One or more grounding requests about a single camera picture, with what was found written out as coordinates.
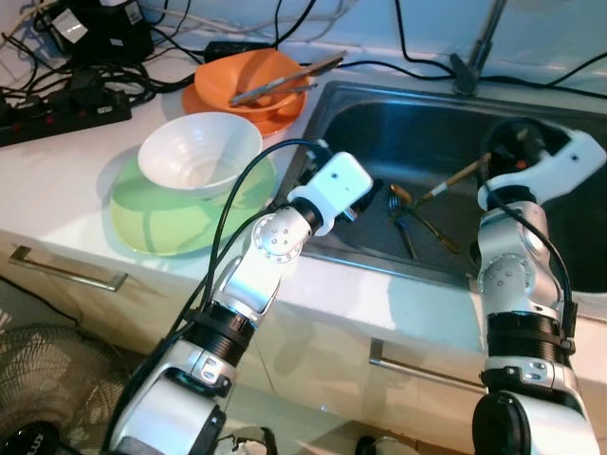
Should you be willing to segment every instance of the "metal sink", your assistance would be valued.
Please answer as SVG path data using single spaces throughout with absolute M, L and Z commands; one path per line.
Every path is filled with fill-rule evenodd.
M 330 82 L 304 136 L 322 137 L 333 150 L 351 153 L 384 185 L 356 223 L 336 224 L 331 234 L 310 241 L 304 254 L 442 283 L 463 284 L 467 277 L 476 277 L 478 265 L 469 251 L 483 212 L 476 203 L 475 178 L 419 209 L 460 245 L 462 254 L 449 252 L 415 219 L 405 218 L 418 261 L 409 258 L 389 221 L 388 187 L 397 183 L 419 197 L 477 159 L 489 126 L 513 116 L 544 118 L 586 131 L 607 148 L 607 117 L 599 114 Z M 297 183 L 306 165 L 304 152 L 298 151 L 283 193 Z M 603 167 L 573 193 L 544 206 L 551 239 L 578 291 L 607 291 L 606 194 Z

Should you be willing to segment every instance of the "power adapter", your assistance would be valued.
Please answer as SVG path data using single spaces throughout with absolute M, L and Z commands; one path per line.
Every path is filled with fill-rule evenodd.
M 272 47 L 270 43 L 252 43 L 249 41 L 211 41 L 204 50 L 205 63 L 213 60 L 241 54 L 249 50 L 266 49 Z

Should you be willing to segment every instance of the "metal handle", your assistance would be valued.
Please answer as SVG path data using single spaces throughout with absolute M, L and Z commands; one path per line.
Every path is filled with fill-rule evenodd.
M 87 284 L 89 286 L 111 292 L 117 292 L 128 278 L 126 273 L 117 273 L 109 282 L 95 280 L 94 278 L 86 277 L 85 275 L 80 275 L 74 272 L 68 272 L 67 270 L 62 270 L 61 268 L 56 268 L 51 265 L 36 263 L 27 257 L 30 251 L 31 248 L 28 248 L 27 246 L 18 246 L 17 249 L 15 249 L 15 251 L 10 255 L 9 264 L 31 268 L 32 270 L 47 273 L 48 275 L 54 275 L 65 280 L 70 280 L 71 282 L 80 282 L 82 284 Z
M 427 379 L 429 381 L 444 384 L 446 386 L 457 387 L 464 389 L 465 391 L 474 391 L 476 393 L 487 393 L 485 386 L 481 383 L 467 381 L 455 376 L 449 376 L 448 374 L 442 374 L 437 372 L 431 372 L 430 370 L 424 370 L 413 365 L 407 365 L 383 356 L 383 341 L 380 339 L 371 338 L 371 349 L 369 350 L 369 363 L 376 365 L 386 370 L 391 370 L 397 373 L 405 373 L 409 376 L 419 377 L 421 379 Z

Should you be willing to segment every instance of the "bowl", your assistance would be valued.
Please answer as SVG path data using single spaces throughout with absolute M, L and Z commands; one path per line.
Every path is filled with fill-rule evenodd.
M 282 76 L 289 76 L 301 67 L 297 62 L 276 49 L 258 49 L 201 64 L 194 75 L 194 87 L 202 102 L 211 108 L 236 114 L 252 121 L 272 118 L 278 111 L 296 102 L 305 93 L 280 93 L 264 97 L 256 105 L 230 106 L 230 100 L 239 94 L 258 88 Z M 308 85 L 309 78 L 281 85 L 288 89 Z
M 226 192 L 261 150 L 261 134 L 250 121 L 204 112 L 155 130 L 139 149 L 138 165 L 161 187 L 208 198 Z

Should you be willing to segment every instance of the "orange plate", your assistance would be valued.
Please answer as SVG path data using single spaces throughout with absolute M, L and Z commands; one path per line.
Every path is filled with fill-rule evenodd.
M 291 126 L 300 115 L 304 109 L 306 97 L 307 94 L 303 92 L 295 102 L 280 108 L 272 118 L 253 121 L 253 124 L 259 129 L 263 137 L 272 136 L 279 131 L 283 131 L 285 128 Z M 217 111 L 198 97 L 193 84 L 186 87 L 183 91 L 183 94 L 181 95 L 181 104 L 183 105 L 183 110 L 186 114 Z

